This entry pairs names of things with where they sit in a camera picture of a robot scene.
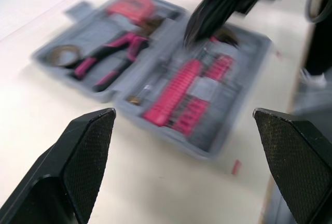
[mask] small pink object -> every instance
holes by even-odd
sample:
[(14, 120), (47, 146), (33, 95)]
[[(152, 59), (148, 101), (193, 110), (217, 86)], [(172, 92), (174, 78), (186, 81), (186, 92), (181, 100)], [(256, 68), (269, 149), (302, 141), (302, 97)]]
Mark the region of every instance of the small pink object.
[(232, 169), (232, 175), (236, 176), (239, 173), (240, 168), (242, 167), (242, 163), (240, 160), (236, 159), (233, 169)]

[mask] tool case compartment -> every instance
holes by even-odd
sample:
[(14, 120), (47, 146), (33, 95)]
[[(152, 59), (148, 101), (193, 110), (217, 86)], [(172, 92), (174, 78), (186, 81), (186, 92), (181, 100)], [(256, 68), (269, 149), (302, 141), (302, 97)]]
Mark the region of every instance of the tool case compartment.
[(152, 133), (197, 158), (221, 151), (259, 74), (271, 41), (232, 25), (238, 46), (203, 41), (190, 50), (182, 34), (173, 36), (138, 64), (132, 81), (116, 97), (116, 109)]
[[(78, 89), (85, 95), (91, 96), (100, 102), (109, 101), (112, 96), (131, 81), (130, 73), (134, 68), (149, 60), (150, 54), (160, 50), (165, 39), (172, 39), (177, 33), (177, 24), (185, 19), (185, 10), (162, 0), (110, 0), (98, 9), (87, 2), (80, 2), (65, 14), (74, 20), (74, 24), (64, 33), (51, 40), (33, 54), (34, 61), (55, 78), (63, 80), (69, 86)], [(117, 37), (125, 33), (134, 33), (140, 29), (142, 19), (147, 17), (162, 17), (161, 25), (149, 36), (148, 47), (139, 52), (136, 60), (124, 72), (117, 74), (117, 78), (104, 90), (96, 90), (95, 85), (102, 78), (107, 77), (111, 71), (119, 68), (128, 59), (128, 50), (123, 49), (103, 58), (89, 69), (85, 75), (77, 79), (77, 64), (67, 67), (58, 66), (59, 63), (66, 64), (79, 53), (81, 58), (87, 59), (103, 45), (117, 40)], [(70, 49), (79, 51), (62, 51), (61, 55), (56, 54), (58, 47), (67, 46)]]

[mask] pink tool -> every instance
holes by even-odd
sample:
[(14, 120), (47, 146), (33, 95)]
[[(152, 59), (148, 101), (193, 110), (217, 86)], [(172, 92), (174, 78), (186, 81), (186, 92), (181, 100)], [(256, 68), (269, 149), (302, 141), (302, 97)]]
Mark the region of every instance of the pink tool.
[[(221, 55), (207, 71), (205, 76), (216, 81), (222, 81), (232, 63), (233, 59), (231, 57)], [(209, 105), (209, 102), (193, 97), (175, 121), (172, 129), (181, 132), (186, 137), (189, 137), (195, 126), (199, 123), (200, 118), (208, 109)]]
[(225, 74), (227, 73), (228, 69), (230, 69), (232, 64), (232, 57), (222, 54), (206, 72), (205, 77), (209, 77), (216, 81), (221, 81), (225, 77)]
[(185, 64), (164, 89), (156, 103), (145, 112), (143, 118), (159, 127), (165, 126), (173, 110), (183, 99), (201, 70), (202, 64), (196, 59)]
[(190, 136), (194, 127), (202, 115), (206, 112), (209, 106), (209, 102), (194, 97), (187, 105), (186, 109), (180, 115), (172, 128), (184, 134)]

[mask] gray foam insert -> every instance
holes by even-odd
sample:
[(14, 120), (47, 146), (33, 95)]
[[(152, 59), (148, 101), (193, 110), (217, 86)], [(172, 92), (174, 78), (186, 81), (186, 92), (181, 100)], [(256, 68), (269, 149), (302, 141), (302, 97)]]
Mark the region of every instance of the gray foam insert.
[[(271, 41), (265, 36), (228, 25), (227, 27), (234, 31), (240, 41), (237, 48), (223, 43), (202, 41), (191, 50), (185, 50), (182, 47), (185, 27), (186, 24), (178, 26), (178, 31), (181, 30), (182, 34), (173, 36), (173, 40), (165, 42), (164, 47), (151, 56), (149, 63), (141, 63), (135, 68), (131, 74), (135, 78), (134, 83), (119, 94), (115, 106), (137, 125), (176, 144), (183, 151), (197, 158), (213, 159), (220, 153), (234, 126), (250, 87), (268, 54)], [(233, 65), (222, 81), (197, 76), (187, 90), (186, 98), (176, 107), (176, 113), (170, 117), (169, 124), (163, 127), (158, 127), (142, 117), (186, 62), (202, 56), (204, 57), (202, 63), (209, 66), (211, 61), (206, 61), (205, 57), (210, 54), (228, 55), (233, 59)], [(162, 75), (153, 87), (149, 87), (150, 91), (143, 97), (141, 104), (130, 103), (129, 100), (150, 83), (151, 78), (160, 70)], [(190, 101), (192, 97), (206, 101), (207, 109), (188, 136), (174, 130), (172, 124), (185, 109), (183, 102)]]
[[(73, 71), (72, 69), (52, 66), (47, 61), (46, 55), (56, 46), (76, 45), (81, 49), (82, 56), (86, 57), (93, 50), (109, 42), (119, 33), (137, 30), (139, 27), (135, 26), (126, 17), (118, 14), (108, 15), (106, 13), (105, 9), (118, 1), (110, 0), (98, 9), (93, 9), (87, 2), (80, 2), (67, 10), (65, 14), (75, 21), (73, 26), (37, 50), (33, 54), (34, 61), (46, 72), (57, 79), (61, 79), (69, 86), (78, 89), (85, 95), (93, 97), (100, 102), (111, 100), (116, 92), (124, 90), (131, 83), (131, 72), (135, 67), (139, 66), (140, 63), (149, 62), (150, 57), (156, 53), (156, 50), (160, 50), (164, 46), (165, 40), (172, 40), (172, 36), (179, 35), (177, 25), (183, 25), (183, 22), (187, 21), (184, 9), (162, 0), (152, 0), (156, 8), (153, 13), (155, 16), (166, 17), (170, 12), (177, 11), (179, 12), (178, 18), (175, 20), (165, 19), (161, 27), (150, 36), (149, 48), (140, 52), (137, 61), (122, 73), (106, 90), (95, 92), (92, 87), (103, 76), (119, 65), (122, 60), (126, 59), (126, 51), (119, 51), (99, 62), (81, 81), (69, 76)], [(69, 60), (71, 55), (63, 54), (61, 62)]]

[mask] table surface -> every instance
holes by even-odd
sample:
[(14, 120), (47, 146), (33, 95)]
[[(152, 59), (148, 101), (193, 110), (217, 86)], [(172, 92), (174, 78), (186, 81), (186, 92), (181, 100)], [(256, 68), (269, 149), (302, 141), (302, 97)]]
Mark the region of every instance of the table surface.
[[(80, 0), (0, 0), (0, 205), (36, 158), (74, 118), (100, 104), (54, 80), (30, 55), (72, 22), (63, 11)], [(87, 0), (99, 6), (107, 0)], [(201, 0), (166, 0), (193, 11)], [(268, 56), (214, 162), (196, 160), (118, 113), (101, 190), (89, 223), (257, 223), (270, 178), (252, 112), (287, 111), (309, 24), (305, 0), (258, 3), (231, 23), (271, 38)], [(231, 175), (236, 160), (242, 167)]]

